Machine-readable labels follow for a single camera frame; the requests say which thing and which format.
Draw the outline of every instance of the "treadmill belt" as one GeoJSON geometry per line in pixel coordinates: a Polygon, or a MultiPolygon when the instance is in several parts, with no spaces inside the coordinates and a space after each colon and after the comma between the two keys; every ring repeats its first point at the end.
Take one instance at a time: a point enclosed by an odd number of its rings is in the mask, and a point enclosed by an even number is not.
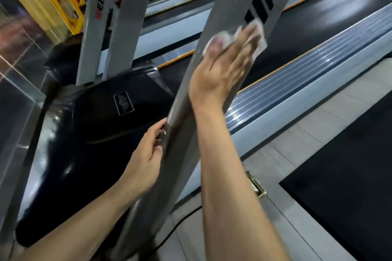
{"type": "Polygon", "coordinates": [[[281,186],[358,261],[391,260],[392,91],[281,186]]]}
{"type": "MultiPolygon", "coordinates": [[[[392,0],[309,0],[285,11],[268,37],[268,47],[257,57],[241,89],[274,72],[392,0]]],[[[160,70],[174,93],[191,56],[160,70]]]]}

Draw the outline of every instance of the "floor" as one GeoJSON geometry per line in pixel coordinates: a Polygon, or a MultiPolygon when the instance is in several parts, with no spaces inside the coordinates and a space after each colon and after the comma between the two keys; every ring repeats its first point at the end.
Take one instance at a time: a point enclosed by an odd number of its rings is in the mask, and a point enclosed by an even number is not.
{"type": "MultiPolygon", "coordinates": [[[[243,161],[245,169],[266,189],[261,204],[293,261],[355,260],[279,182],[391,90],[392,59],[385,59],[243,161]]],[[[175,210],[155,242],[159,244],[200,204],[197,194],[175,210]]],[[[202,210],[180,224],[150,260],[205,260],[202,210]]]]}

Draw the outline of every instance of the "left hand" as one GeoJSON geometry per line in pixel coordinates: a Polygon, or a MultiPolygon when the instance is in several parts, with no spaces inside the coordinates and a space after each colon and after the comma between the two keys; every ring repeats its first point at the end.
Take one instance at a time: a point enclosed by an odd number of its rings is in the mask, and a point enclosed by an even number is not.
{"type": "Polygon", "coordinates": [[[132,153],[130,161],[117,184],[123,192],[128,194],[129,200],[142,195],[149,190],[158,179],[162,159],[162,147],[155,147],[155,139],[165,124],[166,118],[152,125],[136,150],[132,153]]]}

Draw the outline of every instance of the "forearm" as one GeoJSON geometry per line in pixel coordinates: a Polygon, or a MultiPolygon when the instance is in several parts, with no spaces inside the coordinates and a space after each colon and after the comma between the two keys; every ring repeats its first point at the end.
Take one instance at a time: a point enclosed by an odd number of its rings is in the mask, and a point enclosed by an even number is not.
{"type": "Polygon", "coordinates": [[[197,112],[202,200],[209,260],[288,260],[255,196],[223,113],[197,112]]]}
{"type": "Polygon", "coordinates": [[[27,249],[18,261],[88,261],[136,199],[116,184],[27,249]]]}

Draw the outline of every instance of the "right hand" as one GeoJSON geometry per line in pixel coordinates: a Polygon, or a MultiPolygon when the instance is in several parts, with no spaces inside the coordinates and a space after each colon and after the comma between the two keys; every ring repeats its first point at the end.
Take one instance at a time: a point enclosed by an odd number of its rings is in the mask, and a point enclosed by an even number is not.
{"type": "Polygon", "coordinates": [[[195,113],[217,109],[222,112],[230,90],[252,66],[260,35],[245,43],[252,34],[257,34],[255,31],[255,25],[247,26],[223,53],[222,41],[212,41],[189,83],[189,98],[195,113]]]}

